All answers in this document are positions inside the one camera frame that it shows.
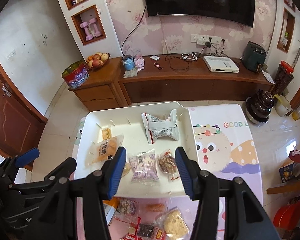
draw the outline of wooden tv stand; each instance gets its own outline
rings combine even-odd
[[[169,67],[165,57],[160,55],[156,61],[149,56],[144,57],[144,69],[132,78],[123,78],[125,69],[121,66],[118,82],[129,105],[159,101],[246,100],[259,89],[271,92],[274,87],[261,72],[251,72],[242,63],[239,63],[239,73],[211,72],[204,60],[199,58],[189,63],[187,71],[175,71]],[[154,62],[163,69],[155,67]],[[188,66],[176,58],[170,62],[173,68]]]

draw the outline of dark brown ceramic pot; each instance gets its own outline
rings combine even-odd
[[[268,91],[259,90],[250,100],[251,110],[260,118],[267,118],[275,103]]]

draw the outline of wooden door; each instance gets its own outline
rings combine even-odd
[[[0,80],[0,150],[13,157],[38,146],[45,123],[5,89]]]

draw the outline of table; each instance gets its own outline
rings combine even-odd
[[[154,62],[163,69],[156,68]],[[160,55],[157,61],[146,56],[144,63],[144,70],[132,78],[123,78],[125,69],[121,67],[118,83],[129,105],[162,101],[246,100],[259,89],[271,92],[274,87],[262,73],[247,70],[241,62],[239,73],[211,72],[202,58],[190,62],[187,71],[172,70],[165,55]],[[171,59],[170,63],[178,69],[188,66],[180,59]]]
[[[122,57],[110,58],[99,70],[89,71],[89,78],[77,89],[71,89],[89,111],[128,106],[117,82]]]
[[[237,104],[199,106],[189,108],[196,145],[199,155],[199,165],[202,169],[211,171],[218,178],[232,180],[236,176],[242,177],[253,193],[263,204],[263,190],[260,166],[254,141],[247,120]],[[73,149],[73,158],[77,157],[80,142],[80,131],[83,129],[85,118],[81,120],[78,136]],[[185,222],[192,229],[195,220],[198,201],[191,201],[188,196],[170,199],[145,200],[143,203],[160,203],[165,201],[168,208],[178,206],[184,215]],[[78,239],[85,239],[83,230],[82,200],[77,200],[77,228]],[[147,215],[146,220],[153,220],[158,214]],[[225,229],[225,200],[219,201],[219,224],[217,239],[223,239]],[[112,220],[109,226],[113,240],[118,240],[127,233],[122,222]]]

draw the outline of barcode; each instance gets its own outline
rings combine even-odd
[[[138,156],[138,163],[143,163],[143,158],[142,158],[142,156]]]

